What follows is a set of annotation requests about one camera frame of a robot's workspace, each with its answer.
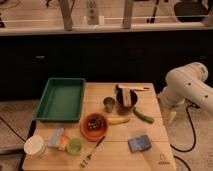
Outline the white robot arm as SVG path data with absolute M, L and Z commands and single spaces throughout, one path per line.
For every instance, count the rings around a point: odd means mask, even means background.
M 165 126 L 172 123 L 176 116 L 175 108 L 185 100 L 213 114 L 213 88 L 205 83 L 207 78 L 208 69 L 200 62 L 174 68 L 166 74 L 166 86 L 157 95 Z

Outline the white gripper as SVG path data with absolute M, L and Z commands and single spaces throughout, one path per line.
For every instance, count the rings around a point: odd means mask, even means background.
M 173 122 L 177 114 L 175 108 L 176 108 L 175 104 L 171 104 L 165 101 L 161 102 L 161 111 L 162 111 L 163 123 L 165 126 L 169 126 Z

